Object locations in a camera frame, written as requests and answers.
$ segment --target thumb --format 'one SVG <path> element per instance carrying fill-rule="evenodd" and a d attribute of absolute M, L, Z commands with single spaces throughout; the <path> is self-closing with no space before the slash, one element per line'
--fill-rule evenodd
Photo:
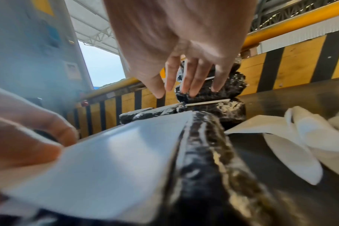
<path fill-rule="evenodd" d="M 58 158 L 62 145 L 0 118 L 0 167 L 41 164 Z"/>

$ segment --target yellow railing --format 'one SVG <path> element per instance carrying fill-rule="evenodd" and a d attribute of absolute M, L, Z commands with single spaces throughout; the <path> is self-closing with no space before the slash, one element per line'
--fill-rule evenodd
<path fill-rule="evenodd" d="M 318 8 L 316 10 L 307 12 L 297 17 L 293 17 L 291 19 L 285 20 L 283 22 L 277 23 L 275 25 L 269 26 L 262 30 L 252 32 L 248 34 L 245 39 L 243 50 L 255 46 L 256 44 L 277 37 L 279 35 L 283 35 L 289 33 L 291 31 L 298 30 L 300 28 L 304 28 L 306 26 L 339 16 L 339 1 L 335 3 L 331 3 L 327 6 Z M 87 94 L 84 99 L 91 99 L 96 96 L 100 96 L 121 88 L 124 88 L 129 85 L 133 85 L 140 82 L 136 78 L 128 78 L 121 80 L 117 83 L 104 87 L 102 89 L 95 90 L 89 94 Z"/>

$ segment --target yellow and black striped barrier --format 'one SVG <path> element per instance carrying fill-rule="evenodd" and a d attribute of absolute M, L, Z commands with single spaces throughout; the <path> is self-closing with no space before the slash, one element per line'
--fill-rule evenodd
<path fill-rule="evenodd" d="M 239 71 L 249 84 L 242 95 L 339 78 L 339 31 L 243 59 Z M 156 99 L 142 89 L 74 109 L 68 120 L 87 137 L 118 125 L 122 113 L 174 103 L 174 92 Z"/>

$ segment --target hand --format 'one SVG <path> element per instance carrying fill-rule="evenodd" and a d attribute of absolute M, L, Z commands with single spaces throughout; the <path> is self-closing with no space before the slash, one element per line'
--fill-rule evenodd
<path fill-rule="evenodd" d="M 228 78 L 254 16 L 256 0 L 104 0 L 129 75 L 157 97 L 175 84 L 180 56 L 182 92 L 196 96 L 213 64 L 212 91 Z M 159 71 L 166 64 L 166 83 Z"/>
<path fill-rule="evenodd" d="M 48 132 L 59 143 L 32 129 Z M 76 129 L 60 115 L 0 89 L 0 168 L 53 161 L 77 139 Z"/>

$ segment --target sky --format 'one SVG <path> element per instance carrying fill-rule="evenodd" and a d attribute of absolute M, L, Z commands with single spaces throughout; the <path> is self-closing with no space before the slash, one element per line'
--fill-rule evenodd
<path fill-rule="evenodd" d="M 100 87 L 125 78 L 118 55 L 85 45 L 80 41 L 79 45 L 94 87 Z"/>

